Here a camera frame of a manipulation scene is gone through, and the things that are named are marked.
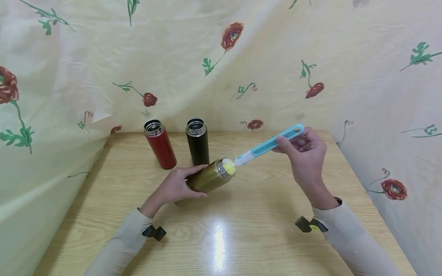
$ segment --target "sponge brush head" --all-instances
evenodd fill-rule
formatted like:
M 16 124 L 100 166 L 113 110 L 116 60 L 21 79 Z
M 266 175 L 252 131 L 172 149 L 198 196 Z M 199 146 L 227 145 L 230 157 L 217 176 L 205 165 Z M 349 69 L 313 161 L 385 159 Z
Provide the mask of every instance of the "sponge brush head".
M 224 167 L 224 170 L 229 174 L 229 175 L 234 175 L 236 172 L 236 167 L 233 164 L 233 161 L 230 160 L 229 158 L 223 158 L 221 160 L 222 162 L 222 166 Z

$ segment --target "table surface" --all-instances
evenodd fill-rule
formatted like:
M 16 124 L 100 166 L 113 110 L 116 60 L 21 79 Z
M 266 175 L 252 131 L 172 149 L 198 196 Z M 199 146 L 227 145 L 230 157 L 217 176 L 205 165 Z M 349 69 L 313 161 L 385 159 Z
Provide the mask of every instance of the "table surface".
M 397 242 L 328 132 L 323 178 L 393 259 L 415 275 Z M 211 160 L 234 159 L 275 135 L 211 132 Z M 170 133 L 178 166 L 191 166 L 184 133 Z M 166 177 L 142 133 L 112 135 L 34 275 L 82 275 L 131 210 Z M 154 219 L 167 235 L 149 238 L 123 275 L 351 275 L 321 233 L 295 220 L 312 210 L 288 158 L 267 153 L 237 169 L 231 182 L 185 207 L 164 206 Z

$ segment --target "stainless steel rim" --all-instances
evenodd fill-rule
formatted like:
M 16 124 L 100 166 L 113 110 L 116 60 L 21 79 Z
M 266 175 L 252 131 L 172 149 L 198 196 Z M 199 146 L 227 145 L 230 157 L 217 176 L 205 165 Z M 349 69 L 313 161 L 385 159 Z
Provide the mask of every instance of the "stainless steel rim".
M 148 137 L 156 137 L 162 134 L 164 125 L 159 120 L 149 120 L 144 124 L 144 134 Z
M 191 137 L 200 137 L 206 133 L 207 127 L 200 118 L 192 118 L 187 122 L 186 133 Z
M 223 159 L 224 158 L 221 158 L 215 161 L 215 171 L 217 172 L 219 177 L 221 177 L 223 180 L 229 181 L 230 179 L 232 179 L 233 175 L 228 174 L 227 171 L 225 170 L 224 166 L 222 165 Z

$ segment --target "beige sleeve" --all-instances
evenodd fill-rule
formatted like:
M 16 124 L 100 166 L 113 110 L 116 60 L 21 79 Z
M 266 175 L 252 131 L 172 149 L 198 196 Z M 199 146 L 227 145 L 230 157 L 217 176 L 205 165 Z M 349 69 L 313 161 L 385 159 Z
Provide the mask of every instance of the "beige sleeve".
M 355 276 L 400 276 L 383 249 L 370 237 L 345 203 L 332 210 L 313 208 L 314 218 L 328 228 L 326 241 Z
M 133 210 L 121 224 L 115 236 L 104 246 L 85 276 L 119 276 L 132 258 L 138 254 L 146 237 L 142 232 L 152 224 L 152 219 Z

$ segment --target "gold thermos bottle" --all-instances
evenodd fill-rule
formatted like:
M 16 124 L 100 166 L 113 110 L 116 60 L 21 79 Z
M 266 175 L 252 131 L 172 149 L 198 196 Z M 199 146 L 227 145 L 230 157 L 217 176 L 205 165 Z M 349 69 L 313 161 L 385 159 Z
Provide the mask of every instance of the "gold thermos bottle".
M 189 175 L 186 181 L 187 186 L 196 192 L 209 193 L 229 182 L 235 174 L 227 173 L 222 160 L 217 159 L 201 171 Z M 185 200 L 180 200 L 176 204 L 180 205 L 183 201 Z

